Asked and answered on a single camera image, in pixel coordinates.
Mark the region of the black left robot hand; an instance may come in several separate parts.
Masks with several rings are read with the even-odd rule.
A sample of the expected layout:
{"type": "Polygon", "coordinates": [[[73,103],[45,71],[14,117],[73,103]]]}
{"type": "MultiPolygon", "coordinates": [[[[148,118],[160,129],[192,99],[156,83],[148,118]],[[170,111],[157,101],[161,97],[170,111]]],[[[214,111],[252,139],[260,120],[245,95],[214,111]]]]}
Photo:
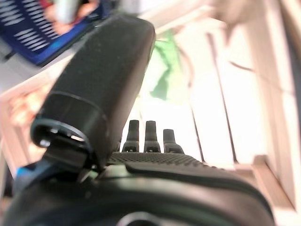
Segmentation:
{"type": "Polygon", "coordinates": [[[254,186],[184,154],[173,131],[119,152],[155,41],[145,20],[116,15],[89,36],[30,128],[43,157],[18,169],[5,226],[273,226],[254,186]]]}

